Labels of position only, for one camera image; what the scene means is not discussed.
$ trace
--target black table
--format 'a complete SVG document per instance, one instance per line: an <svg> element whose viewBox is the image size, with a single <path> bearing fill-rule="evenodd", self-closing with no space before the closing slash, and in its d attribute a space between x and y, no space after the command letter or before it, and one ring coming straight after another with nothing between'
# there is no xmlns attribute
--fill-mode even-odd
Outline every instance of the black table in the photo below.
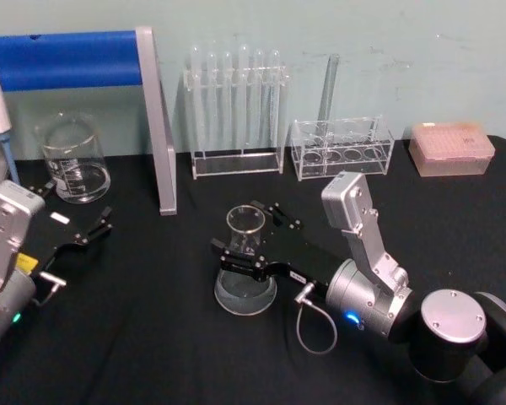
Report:
<svg viewBox="0 0 506 405"><path fill-rule="evenodd" d="M421 178L402 142L387 176L369 176L386 250L420 292L485 290L506 301L506 140L485 175ZM253 199L279 202L304 234L342 257L347 242L327 223L320 192L329 179L285 174L191 177L178 157L179 214L159 217L149 156L108 158L109 192L47 207L91 224L105 205L112 234L68 252L51 271L68 280L41 310L27 310L0 344L0 404L444 404L463 403L460 384L434 386L405 346L343 320L327 356L307 354L294 334L299 288L278 280L272 307L231 316L213 298L218 259L209 241L228 237L225 214ZM42 184L41 162L22 162L23 184ZM304 337L328 344L325 323L306 316Z"/></svg>

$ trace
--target black bracket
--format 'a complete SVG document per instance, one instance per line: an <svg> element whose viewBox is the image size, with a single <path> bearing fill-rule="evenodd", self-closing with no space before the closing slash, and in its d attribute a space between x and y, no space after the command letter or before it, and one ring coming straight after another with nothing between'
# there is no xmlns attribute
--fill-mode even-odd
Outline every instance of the black bracket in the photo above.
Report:
<svg viewBox="0 0 506 405"><path fill-rule="evenodd" d="M267 219L261 246L254 256L232 251L223 242L212 239L221 268L264 281L271 276L291 278L299 284L315 285L315 293L324 298L330 281L343 259L309 243L302 235L304 224L286 214L276 202L271 206L253 201Z"/></svg>
<svg viewBox="0 0 506 405"><path fill-rule="evenodd" d="M112 212L106 207L94 224L81 230L71 219L46 210L38 213L30 224L25 243L20 252L37 260L31 271L34 277L46 270L61 251L72 247L85 247L92 241L107 235L112 230L109 216Z"/></svg>

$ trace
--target test tube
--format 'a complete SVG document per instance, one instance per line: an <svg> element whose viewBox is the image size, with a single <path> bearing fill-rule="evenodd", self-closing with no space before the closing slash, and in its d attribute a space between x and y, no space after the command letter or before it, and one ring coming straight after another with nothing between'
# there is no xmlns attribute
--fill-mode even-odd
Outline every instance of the test tube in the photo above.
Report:
<svg viewBox="0 0 506 405"><path fill-rule="evenodd" d="M247 75L249 67L250 50L247 45L242 45L238 52L238 88L236 90L236 102L234 106L236 116L236 148L243 149L247 146Z"/></svg>
<svg viewBox="0 0 506 405"><path fill-rule="evenodd" d="M221 101L223 105L223 140L221 144L228 142L233 138L233 107L232 107L232 91L233 91L233 57L230 52L223 55L223 90Z"/></svg>
<svg viewBox="0 0 506 405"><path fill-rule="evenodd" d="M331 99L336 86L337 67L339 66L339 55L332 53L326 65L324 87L320 97L319 118L317 121L328 121L330 119Z"/></svg>
<svg viewBox="0 0 506 405"><path fill-rule="evenodd" d="M248 112L250 115L248 144L250 147L262 146L261 142L261 86L263 71L264 52L261 49L255 51L253 56L253 76L250 92L250 105Z"/></svg>
<svg viewBox="0 0 506 405"><path fill-rule="evenodd" d="M277 112L279 110L279 76L281 68L281 57L279 51L270 52L268 59L268 68L270 69L270 145L277 146Z"/></svg>
<svg viewBox="0 0 506 405"><path fill-rule="evenodd" d="M193 77L193 110L195 111L195 130L198 150L206 158L206 128L204 109L202 108L202 63L198 46L191 48L191 76Z"/></svg>
<svg viewBox="0 0 506 405"><path fill-rule="evenodd" d="M207 109L208 109L208 140L211 150L218 146L218 59L214 52L207 55Z"/></svg>

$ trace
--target glass beaker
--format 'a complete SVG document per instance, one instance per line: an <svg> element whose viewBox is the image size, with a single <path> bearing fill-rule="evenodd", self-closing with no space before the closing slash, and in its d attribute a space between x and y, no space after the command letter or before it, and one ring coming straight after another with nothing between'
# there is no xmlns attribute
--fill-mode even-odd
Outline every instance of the glass beaker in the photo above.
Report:
<svg viewBox="0 0 506 405"><path fill-rule="evenodd" d="M251 205L240 205L227 213L231 230L229 248L232 251L254 255L261 244L264 213ZM277 284L273 277L257 282L243 274L219 270L214 287L218 303L235 315L256 315L275 300Z"/></svg>
<svg viewBox="0 0 506 405"><path fill-rule="evenodd" d="M59 113L35 128L57 195L68 203L90 203L110 187L97 129L84 113Z"/></svg>

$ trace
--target blue handle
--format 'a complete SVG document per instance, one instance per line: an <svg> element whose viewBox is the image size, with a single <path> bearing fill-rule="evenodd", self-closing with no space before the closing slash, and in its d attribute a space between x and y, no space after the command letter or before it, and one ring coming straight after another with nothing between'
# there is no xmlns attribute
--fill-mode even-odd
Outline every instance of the blue handle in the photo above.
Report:
<svg viewBox="0 0 506 405"><path fill-rule="evenodd" d="M135 31L0 36L3 91L140 85Z"/></svg>

